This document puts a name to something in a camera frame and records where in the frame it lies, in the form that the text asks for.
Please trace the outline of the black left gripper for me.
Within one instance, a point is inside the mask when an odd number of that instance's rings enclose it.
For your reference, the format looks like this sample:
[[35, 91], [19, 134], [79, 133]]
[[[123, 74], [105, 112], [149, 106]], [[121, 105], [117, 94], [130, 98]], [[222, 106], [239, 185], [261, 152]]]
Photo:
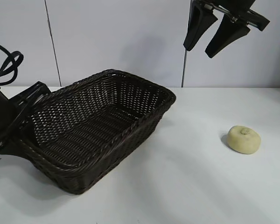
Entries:
[[48, 86], [39, 81], [10, 99], [0, 90], [0, 155], [24, 158], [21, 151], [11, 146], [13, 137], [36, 146], [31, 109], [39, 99], [50, 93]]

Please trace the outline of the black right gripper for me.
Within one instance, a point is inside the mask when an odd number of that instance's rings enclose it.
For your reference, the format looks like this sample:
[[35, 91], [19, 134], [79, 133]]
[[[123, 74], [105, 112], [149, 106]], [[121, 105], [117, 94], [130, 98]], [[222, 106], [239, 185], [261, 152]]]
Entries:
[[206, 30], [218, 20], [213, 10], [224, 13], [224, 16], [205, 50], [209, 58], [213, 58], [227, 45], [246, 36], [250, 32], [247, 25], [263, 31], [270, 21], [251, 10], [254, 2], [254, 0], [192, 0], [184, 48], [191, 51]]

